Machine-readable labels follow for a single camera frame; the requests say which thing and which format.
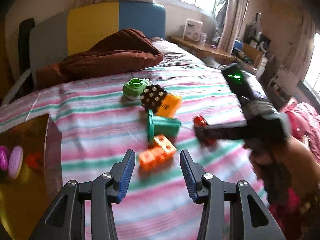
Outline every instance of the black polka dot object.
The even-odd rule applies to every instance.
[[[160,85],[147,86],[140,95],[141,106],[144,107],[146,111],[151,109],[155,114],[167,93],[168,92],[160,87]]]

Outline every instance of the white box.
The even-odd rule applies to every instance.
[[[203,22],[187,19],[184,27],[183,39],[198,42],[200,40],[200,33],[202,30]]]

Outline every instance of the purple toy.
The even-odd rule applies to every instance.
[[[9,156],[10,156],[9,149],[4,145],[0,145],[0,169],[3,171],[8,170]]]
[[[11,152],[9,159],[8,173],[10,178],[16,179],[19,176],[23,160],[23,148],[16,146]]]

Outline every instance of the bedspread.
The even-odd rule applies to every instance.
[[[119,240],[196,239],[202,205],[188,196],[179,164],[180,151],[188,149],[193,160],[221,180],[247,180],[265,200],[242,141],[218,141],[217,147],[201,146],[192,119],[201,114],[209,123],[243,118],[236,97],[220,71],[188,60],[176,60],[139,72],[60,84],[34,92],[0,109],[0,132],[49,113],[62,132],[62,177],[85,182],[109,171],[127,149],[138,155],[147,149],[147,114],[139,101],[128,101],[122,86],[133,77],[147,78],[183,97],[175,117],[182,122],[175,139],[172,162],[151,174],[133,171],[126,198],[113,204]],[[226,205],[226,234],[228,232]],[[86,239],[91,238],[90,202],[86,203]]]

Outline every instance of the orange blanket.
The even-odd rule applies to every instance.
[[[44,89],[75,80],[103,77],[152,67],[162,54],[141,31],[124,29],[79,52],[37,70],[37,88]]]

